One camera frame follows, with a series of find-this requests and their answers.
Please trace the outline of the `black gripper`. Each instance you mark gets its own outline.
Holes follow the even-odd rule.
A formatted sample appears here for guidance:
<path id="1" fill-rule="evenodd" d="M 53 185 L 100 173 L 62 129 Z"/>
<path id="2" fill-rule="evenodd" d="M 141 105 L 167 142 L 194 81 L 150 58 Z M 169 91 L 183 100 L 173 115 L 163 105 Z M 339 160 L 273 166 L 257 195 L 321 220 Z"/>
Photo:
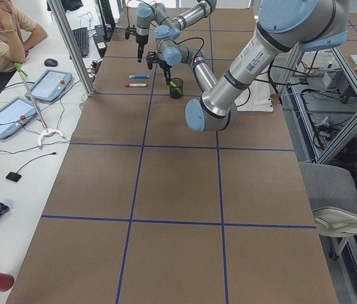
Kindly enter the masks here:
<path id="1" fill-rule="evenodd" d="M 171 82 L 171 66 L 163 60 L 159 62 L 159 66 L 163 69 L 166 85 L 169 85 Z"/>
<path id="2" fill-rule="evenodd" d="M 142 62 L 144 46 L 148 43 L 148 35 L 141 35 L 136 33 L 135 41 L 138 44 L 137 48 L 137 61 Z"/>

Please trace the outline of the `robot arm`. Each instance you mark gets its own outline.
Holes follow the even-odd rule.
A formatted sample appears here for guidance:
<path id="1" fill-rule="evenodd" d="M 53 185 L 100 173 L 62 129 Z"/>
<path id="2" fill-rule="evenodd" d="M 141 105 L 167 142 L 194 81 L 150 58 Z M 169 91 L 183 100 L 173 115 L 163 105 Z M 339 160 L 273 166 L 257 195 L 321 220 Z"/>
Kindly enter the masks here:
<path id="1" fill-rule="evenodd" d="M 218 131 L 230 127 L 236 118 L 235 100 L 280 53 L 299 46 L 318 51 L 343 44 L 348 33 L 349 1 L 262 1 L 252 39 L 227 71 L 210 84 L 202 73 L 210 73 L 200 51 L 190 56 L 203 94 L 185 108 L 190 129 Z"/>
<path id="2" fill-rule="evenodd" d="M 137 23 L 135 27 L 135 41 L 138 44 L 138 62 L 142 61 L 144 47 L 149 40 L 151 22 L 156 22 L 158 25 L 166 25 L 170 29 L 183 30 L 210 16 L 215 8 L 216 1 L 214 0 L 198 1 L 194 7 L 170 18 L 167 9 L 161 3 L 140 3 L 137 7 Z"/>

